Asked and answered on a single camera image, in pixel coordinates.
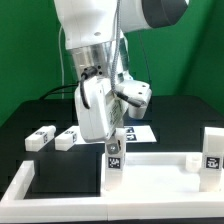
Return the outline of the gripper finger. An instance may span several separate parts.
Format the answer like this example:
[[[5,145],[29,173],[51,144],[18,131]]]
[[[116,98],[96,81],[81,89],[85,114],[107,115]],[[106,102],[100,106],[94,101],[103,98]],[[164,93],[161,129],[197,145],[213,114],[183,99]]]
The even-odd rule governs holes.
[[[109,155],[118,154],[121,150],[119,140],[112,136],[106,143],[106,152]]]

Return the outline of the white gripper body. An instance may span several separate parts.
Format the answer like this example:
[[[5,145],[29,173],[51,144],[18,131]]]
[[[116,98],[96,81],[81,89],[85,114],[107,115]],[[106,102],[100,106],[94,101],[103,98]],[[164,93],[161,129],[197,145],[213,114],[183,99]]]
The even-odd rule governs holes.
[[[124,114],[124,103],[111,90],[108,78],[82,78],[75,91],[75,107],[85,142],[107,141]]]

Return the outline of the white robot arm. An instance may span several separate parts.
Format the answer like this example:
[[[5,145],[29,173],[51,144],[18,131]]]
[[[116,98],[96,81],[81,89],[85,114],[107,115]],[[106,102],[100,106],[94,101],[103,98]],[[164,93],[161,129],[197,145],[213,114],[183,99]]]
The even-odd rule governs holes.
[[[105,143],[109,155],[125,152],[123,115],[141,119],[150,85],[128,68],[129,32],[176,24],[189,0],[54,0],[79,84],[74,93],[81,136]]]

